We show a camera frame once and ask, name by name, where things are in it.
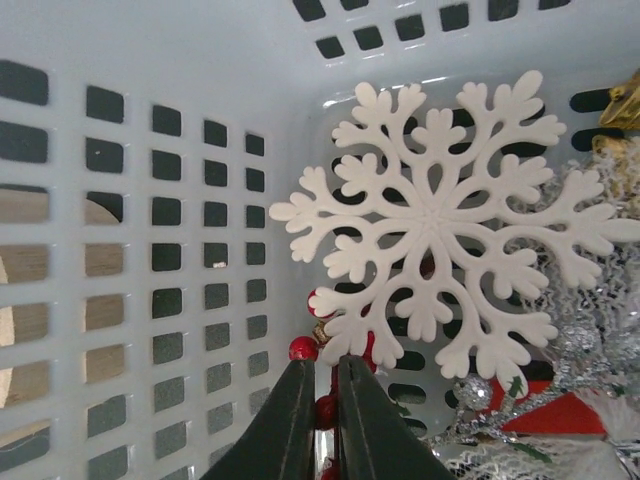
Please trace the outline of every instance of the silver ball ornament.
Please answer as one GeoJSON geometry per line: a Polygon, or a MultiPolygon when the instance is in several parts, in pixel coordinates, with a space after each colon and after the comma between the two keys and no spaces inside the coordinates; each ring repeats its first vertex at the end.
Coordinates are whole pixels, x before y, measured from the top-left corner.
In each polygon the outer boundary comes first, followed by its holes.
{"type": "Polygon", "coordinates": [[[479,375],[471,374],[458,380],[453,386],[456,398],[473,410],[489,408],[493,389],[487,380],[479,375]]]}
{"type": "Polygon", "coordinates": [[[589,355],[600,345],[600,333],[595,328],[570,324],[564,326],[553,345],[565,358],[579,358],[589,355]]]}

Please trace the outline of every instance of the red berry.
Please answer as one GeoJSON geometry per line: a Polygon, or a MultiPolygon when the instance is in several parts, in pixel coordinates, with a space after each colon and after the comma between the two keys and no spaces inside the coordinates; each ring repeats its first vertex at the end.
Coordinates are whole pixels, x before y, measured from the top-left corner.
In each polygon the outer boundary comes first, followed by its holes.
{"type": "Polygon", "coordinates": [[[325,395],[316,401],[316,430],[331,430],[338,425],[338,396],[325,395]]]}
{"type": "Polygon", "coordinates": [[[329,315],[325,316],[325,317],[319,317],[318,315],[316,315],[316,309],[313,308],[311,305],[309,305],[309,300],[311,300],[311,297],[315,297],[316,296],[316,291],[315,290],[311,290],[311,293],[309,294],[309,296],[307,297],[307,310],[309,310],[309,313],[311,315],[313,315],[316,318],[329,318],[333,315],[333,313],[330,313],[329,315]]]}
{"type": "Polygon", "coordinates": [[[367,348],[364,350],[364,355],[366,357],[371,357],[371,353],[373,352],[373,344],[376,341],[376,335],[373,332],[367,333],[367,348]]]}
{"type": "Polygon", "coordinates": [[[318,342],[311,337],[298,337],[289,345],[290,360],[318,359],[318,342]]]}
{"type": "Polygon", "coordinates": [[[331,466],[322,472],[320,480],[340,480],[340,466],[337,462],[332,462],[331,466]]]}

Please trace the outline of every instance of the rectangular hole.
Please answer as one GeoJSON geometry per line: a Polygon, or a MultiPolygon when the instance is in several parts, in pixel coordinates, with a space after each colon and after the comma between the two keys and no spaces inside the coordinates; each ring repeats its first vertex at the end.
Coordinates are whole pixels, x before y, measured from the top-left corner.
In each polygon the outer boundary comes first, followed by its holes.
{"type": "Polygon", "coordinates": [[[84,246],[87,277],[118,275],[124,269],[124,248],[117,243],[94,243],[84,246]]]}
{"type": "Polygon", "coordinates": [[[246,208],[246,222],[247,228],[264,228],[265,225],[265,211],[263,207],[257,205],[247,205],[246,208]]]}
{"type": "Polygon", "coordinates": [[[85,382],[104,382],[126,370],[124,345],[110,345],[84,352],[85,382]]]}
{"type": "Polygon", "coordinates": [[[182,222],[182,202],[176,198],[153,197],[151,224],[175,227],[182,222]]]}
{"type": "Polygon", "coordinates": [[[218,323],[204,327],[204,347],[207,352],[229,346],[231,331],[228,323],[218,323]]]}
{"type": "Polygon", "coordinates": [[[207,145],[227,147],[227,127],[213,120],[205,120],[202,124],[202,137],[207,145]]]}
{"type": "Polygon", "coordinates": [[[440,23],[443,32],[459,30],[469,26],[469,5],[460,3],[440,9],[440,23]]]}
{"type": "Polygon", "coordinates": [[[227,186],[227,166],[212,160],[204,161],[204,183],[213,187],[227,186]]]}
{"type": "Polygon", "coordinates": [[[404,357],[398,359],[397,368],[400,370],[420,371],[426,366],[424,357],[418,352],[406,350],[404,357]]]}
{"type": "Polygon", "coordinates": [[[266,315],[256,315],[247,318],[247,338],[256,340],[267,336],[269,324],[266,315]]]}
{"type": "Polygon", "coordinates": [[[87,192],[84,220],[87,225],[117,225],[124,216],[124,198],[117,193],[87,192]]]}
{"type": "Polygon", "coordinates": [[[2,283],[39,282],[49,276],[49,248],[46,245],[0,245],[4,267],[2,283]]]}
{"type": "Polygon", "coordinates": [[[9,408],[42,398],[49,393],[49,362],[41,361],[0,370],[0,407],[9,408]]]}
{"type": "Polygon", "coordinates": [[[49,220],[49,193],[41,187],[0,184],[0,224],[49,220]]]}
{"type": "Polygon", "coordinates": [[[179,137],[182,135],[182,115],[173,108],[154,105],[151,114],[151,128],[156,133],[179,137]]]}
{"type": "Polygon", "coordinates": [[[250,192],[264,192],[264,172],[255,168],[245,170],[247,190],[250,192]]]}
{"type": "Polygon", "coordinates": [[[87,298],[84,329],[87,332],[121,325],[124,320],[124,297],[120,294],[87,298]]]}
{"type": "Polygon", "coordinates": [[[151,151],[151,174],[158,180],[182,180],[182,157],[176,153],[151,151]]]}
{"type": "Polygon", "coordinates": [[[227,205],[219,202],[204,202],[205,227],[227,226],[227,205]]]}
{"type": "Polygon", "coordinates": [[[401,42],[424,37],[424,24],[420,14],[396,20],[396,31],[401,42]]]}
{"type": "Polygon", "coordinates": [[[105,122],[124,121],[124,97],[100,87],[87,87],[87,117],[105,122]]]}
{"type": "Polygon", "coordinates": [[[326,15],[320,0],[293,0],[293,4],[305,22],[313,22],[324,18],[326,15]]]}
{"type": "Polygon", "coordinates": [[[340,0],[342,8],[345,10],[355,10],[356,8],[362,8],[369,5],[369,0],[340,0]]]}
{"type": "Polygon", "coordinates": [[[229,285],[211,283],[204,286],[204,309],[212,310],[229,305],[229,285]]]}
{"type": "Polygon", "coordinates": [[[269,393],[271,391],[268,388],[263,388],[249,395],[249,413],[251,415],[256,415],[260,411],[269,398],[269,393]]]}
{"type": "Polygon", "coordinates": [[[151,269],[154,272],[171,272],[182,267],[182,245],[154,243],[151,245],[151,269]]]}
{"type": "Polygon", "coordinates": [[[579,152],[589,152],[592,149],[593,137],[596,135],[624,138],[624,132],[619,128],[589,128],[574,133],[571,137],[571,146],[579,152]]]}
{"type": "Polygon", "coordinates": [[[184,402],[184,378],[175,377],[153,386],[154,412],[175,407],[184,402]]]}
{"type": "Polygon", "coordinates": [[[88,462],[87,478],[91,480],[117,480],[129,470],[129,449],[118,447],[110,452],[94,457],[88,462]]]}
{"type": "Polygon", "coordinates": [[[0,122],[0,159],[46,163],[49,134],[40,128],[0,122]]]}
{"type": "Polygon", "coordinates": [[[321,38],[316,41],[316,46],[320,54],[327,60],[338,58],[344,55],[344,49],[338,37],[321,38]]]}
{"type": "Polygon", "coordinates": [[[251,355],[247,361],[249,378],[264,375],[269,371],[269,352],[258,352],[251,355]]]}
{"type": "Polygon", "coordinates": [[[228,445],[225,445],[222,448],[219,448],[218,450],[213,452],[211,455],[209,455],[209,467],[213,467],[216,463],[218,463],[218,460],[224,457],[227,454],[227,452],[229,452],[229,450],[231,450],[232,448],[233,448],[233,443],[230,443],[228,445]]]}
{"type": "Polygon", "coordinates": [[[40,340],[49,333],[49,305],[0,307],[0,324],[7,328],[5,333],[0,333],[0,348],[40,340]]]}
{"type": "Polygon", "coordinates": [[[233,424],[233,405],[225,403],[207,412],[209,435],[221,432],[233,424]]]}
{"type": "Polygon", "coordinates": [[[609,89],[590,90],[576,93],[569,101],[571,110],[578,113],[601,112],[609,105],[609,89]]]}
{"type": "Polygon", "coordinates": [[[189,480],[189,467],[182,467],[180,470],[176,470],[160,480],[189,480]]]}
{"type": "Polygon", "coordinates": [[[37,68],[0,60],[0,97],[46,105],[49,103],[49,77],[37,68]]]}
{"type": "Polygon", "coordinates": [[[564,7],[569,5],[571,0],[540,0],[538,10],[551,10],[553,8],[564,7]]]}
{"type": "Polygon", "coordinates": [[[50,426],[41,420],[0,434],[0,474],[44,457],[51,448],[50,426]]]}
{"type": "Polygon", "coordinates": [[[163,288],[154,290],[151,297],[151,318],[164,318],[182,313],[182,290],[163,288]]]}
{"type": "Polygon", "coordinates": [[[267,299],[267,281],[254,279],[247,282],[247,303],[262,302],[267,299]]]}
{"type": "Polygon", "coordinates": [[[95,437],[127,421],[127,398],[117,395],[87,409],[87,437],[95,437]]]}
{"type": "Polygon", "coordinates": [[[417,438],[423,438],[427,434],[427,426],[420,420],[415,418],[403,418],[404,423],[407,425],[411,433],[417,438]]]}
{"type": "Polygon", "coordinates": [[[353,32],[360,50],[372,50],[382,46],[382,37],[378,27],[370,26],[353,32]]]}
{"type": "Polygon", "coordinates": [[[157,335],[153,337],[152,346],[154,365],[173,362],[182,358],[184,354],[184,344],[180,332],[157,335]]]}
{"type": "Polygon", "coordinates": [[[85,138],[84,158],[92,172],[122,173],[124,148],[122,145],[97,138],[85,138]]]}
{"type": "Polygon", "coordinates": [[[489,0],[489,21],[498,22],[515,17],[519,0],[489,0]]]}
{"type": "Polygon", "coordinates": [[[207,369],[207,393],[217,392],[231,385],[231,364],[222,363],[207,369]]]}
{"type": "Polygon", "coordinates": [[[186,422],[179,422],[157,431],[154,445],[156,460],[182,450],[187,445],[186,422]]]}
{"type": "Polygon", "coordinates": [[[453,122],[452,126],[454,127],[473,127],[475,122],[471,114],[464,108],[458,108],[453,111],[453,122]]]}
{"type": "Polygon", "coordinates": [[[264,138],[260,135],[247,133],[244,136],[244,148],[247,153],[264,157],[264,138]]]}
{"type": "Polygon", "coordinates": [[[266,262],[266,249],[264,243],[247,242],[246,261],[247,265],[264,265],[266,262]]]}
{"type": "Polygon", "coordinates": [[[229,264],[229,247],[226,243],[204,243],[203,265],[205,268],[226,268],[229,264]]]}

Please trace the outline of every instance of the wooden surface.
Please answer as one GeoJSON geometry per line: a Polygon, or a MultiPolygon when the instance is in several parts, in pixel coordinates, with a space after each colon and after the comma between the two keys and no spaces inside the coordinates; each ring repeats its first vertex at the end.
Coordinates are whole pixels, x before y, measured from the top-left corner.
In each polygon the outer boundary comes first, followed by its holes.
{"type": "MultiPolygon", "coordinates": [[[[89,200],[85,200],[84,205],[88,224],[118,224],[118,220],[102,206],[89,200]]],[[[48,219],[47,194],[0,188],[0,223],[42,223],[48,219]]],[[[0,284],[46,279],[51,274],[49,255],[47,245],[0,245],[0,284]]],[[[86,245],[84,258],[87,277],[114,275],[123,270],[121,245],[86,245]]],[[[124,304],[121,295],[92,297],[85,302],[84,322],[79,322],[79,328],[86,331],[107,328],[121,324],[123,318],[124,304]]],[[[47,304],[0,308],[0,348],[36,341],[46,337],[48,333],[47,304]]],[[[87,383],[107,380],[124,372],[124,346],[113,345],[85,352],[82,361],[87,383]]],[[[50,364],[47,361],[0,370],[0,408],[10,408],[47,395],[50,389],[49,376],[50,364]]],[[[42,430],[48,425],[48,421],[39,421],[12,432],[3,432],[0,434],[0,447],[42,430]]]]}

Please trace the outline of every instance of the red berry garland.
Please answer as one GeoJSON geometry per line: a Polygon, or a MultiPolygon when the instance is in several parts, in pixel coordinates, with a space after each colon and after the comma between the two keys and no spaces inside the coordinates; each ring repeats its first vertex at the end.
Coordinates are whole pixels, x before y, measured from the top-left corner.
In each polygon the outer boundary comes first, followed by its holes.
{"type": "Polygon", "coordinates": [[[340,480],[340,466],[336,461],[331,462],[331,466],[322,473],[320,480],[340,480]]]}
{"type": "MultiPolygon", "coordinates": [[[[327,315],[326,317],[319,317],[316,315],[315,308],[309,305],[309,301],[314,297],[316,291],[313,290],[307,297],[307,308],[309,313],[316,318],[327,319],[332,317],[334,313],[327,315]]],[[[366,316],[371,310],[371,305],[365,305],[360,312],[361,316],[366,316]]],[[[325,322],[318,322],[313,329],[313,335],[315,337],[298,337],[291,345],[289,345],[289,358],[291,360],[307,360],[311,359],[314,362],[318,359],[318,353],[321,348],[324,348],[330,338],[324,333],[325,322]]],[[[373,346],[376,341],[376,336],[373,332],[367,333],[367,346],[362,355],[362,359],[365,361],[369,369],[376,373],[378,366],[373,362],[373,346]]],[[[339,455],[340,452],[340,430],[338,428],[339,414],[338,414],[338,369],[333,367],[331,372],[331,393],[320,397],[316,401],[315,414],[316,414],[316,430],[327,431],[333,430],[334,436],[334,451],[335,455],[339,455]]],[[[330,466],[322,473],[321,480],[340,480],[340,459],[335,458],[330,460],[330,466]]]]}
{"type": "Polygon", "coordinates": [[[338,426],[338,395],[320,397],[316,401],[316,430],[327,431],[338,426]]]}
{"type": "Polygon", "coordinates": [[[289,345],[290,360],[318,360],[318,342],[311,337],[298,337],[289,345]]]}

